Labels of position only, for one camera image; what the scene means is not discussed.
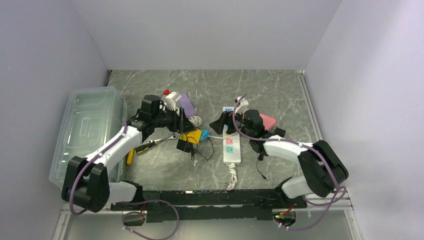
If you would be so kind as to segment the yellow cube socket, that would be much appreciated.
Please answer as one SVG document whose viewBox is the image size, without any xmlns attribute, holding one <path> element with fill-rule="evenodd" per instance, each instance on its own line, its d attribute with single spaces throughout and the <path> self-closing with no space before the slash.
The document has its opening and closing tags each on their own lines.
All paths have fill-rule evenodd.
<svg viewBox="0 0 424 240">
<path fill-rule="evenodd" d="M 202 130 L 196 129 L 190 132 L 181 133 L 179 139 L 191 144 L 198 144 L 201 140 Z"/>
</svg>

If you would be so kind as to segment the blue cube socket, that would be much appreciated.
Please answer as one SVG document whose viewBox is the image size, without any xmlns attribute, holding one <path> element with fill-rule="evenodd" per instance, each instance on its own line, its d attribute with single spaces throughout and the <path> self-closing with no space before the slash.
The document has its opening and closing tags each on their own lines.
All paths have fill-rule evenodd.
<svg viewBox="0 0 424 240">
<path fill-rule="evenodd" d="M 210 135 L 210 132 L 207 129 L 201 129 L 201 135 L 199 140 L 204 141 L 206 138 L 208 138 Z"/>
</svg>

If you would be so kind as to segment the white long power strip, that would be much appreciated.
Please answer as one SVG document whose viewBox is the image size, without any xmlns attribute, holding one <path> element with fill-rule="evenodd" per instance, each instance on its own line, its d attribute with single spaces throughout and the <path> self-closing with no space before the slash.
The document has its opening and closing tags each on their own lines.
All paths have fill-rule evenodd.
<svg viewBox="0 0 424 240">
<path fill-rule="evenodd" d="M 226 165 L 238 165 L 242 161 L 240 134 L 237 131 L 231 132 L 231 134 L 228 133 L 230 121 L 231 118 L 228 117 L 222 130 L 222 136 L 224 137 L 222 140 L 223 163 Z"/>
</svg>

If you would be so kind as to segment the pink triangular power strip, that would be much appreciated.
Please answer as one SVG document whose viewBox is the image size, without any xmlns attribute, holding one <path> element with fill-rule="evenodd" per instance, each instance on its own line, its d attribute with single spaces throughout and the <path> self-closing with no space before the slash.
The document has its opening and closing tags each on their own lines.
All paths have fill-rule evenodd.
<svg viewBox="0 0 424 240">
<path fill-rule="evenodd" d="M 265 131 L 270 131 L 277 123 L 276 119 L 260 113 L 259 116 L 262 118 L 263 126 Z"/>
</svg>

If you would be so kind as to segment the black power adapter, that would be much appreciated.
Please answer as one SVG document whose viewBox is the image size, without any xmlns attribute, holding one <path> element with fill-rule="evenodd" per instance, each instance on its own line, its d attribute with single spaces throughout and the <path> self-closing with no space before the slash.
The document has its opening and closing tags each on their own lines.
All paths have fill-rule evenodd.
<svg viewBox="0 0 424 240">
<path fill-rule="evenodd" d="M 284 138 L 284 137 L 285 137 L 285 135 L 286 135 L 286 130 L 284 130 L 284 129 L 282 129 L 282 128 L 279 128 L 279 127 L 276 127 L 276 128 L 274 129 L 274 134 L 275 134 L 275 135 L 278 135 L 278 136 L 280 136 L 280 137 L 282 137 L 282 138 Z"/>
</svg>

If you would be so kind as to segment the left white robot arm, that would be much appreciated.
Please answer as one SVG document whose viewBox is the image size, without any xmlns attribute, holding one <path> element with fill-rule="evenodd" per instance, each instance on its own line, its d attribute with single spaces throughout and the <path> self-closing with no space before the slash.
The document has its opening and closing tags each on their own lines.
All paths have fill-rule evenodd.
<svg viewBox="0 0 424 240">
<path fill-rule="evenodd" d="M 111 182 L 111 170 L 155 129 L 167 128 L 182 134 L 197 128 L 182 107 L 172 107 L 170 99 L 152 94 L 145 95 L 136 114 L 122 122 L 122 128 L 105 145 L 68 162 L 61 198 L 69 203 L 73 215 L 97 213 L 107 204 L 115 203 L 139 209 L 144 203 L 143 187 L 132 181 Z"/>
</svg>

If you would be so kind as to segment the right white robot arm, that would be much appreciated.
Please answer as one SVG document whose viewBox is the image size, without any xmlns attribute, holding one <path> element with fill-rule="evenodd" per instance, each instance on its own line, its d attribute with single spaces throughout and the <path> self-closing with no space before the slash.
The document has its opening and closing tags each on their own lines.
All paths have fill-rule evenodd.
<svg viewBox="0 0 424 240">
<path fill-rule="evenodd" d="M 278 157 L 300 166 L 302 175 L 281 182 L 275 194 L 276 203 L 289 207 L 295 198 L 315 194 L 327 197 L 349 178 L 349 172 L 325 140 L 314 143 L 285 138 L 285 130 L 275 127 L 276 120 L 249 109 L 244 113 L 224 110 L 209 127 L 217 134 L 237 133 L 249 139 L 252 149 L 261 156 Z"/>
</svg>

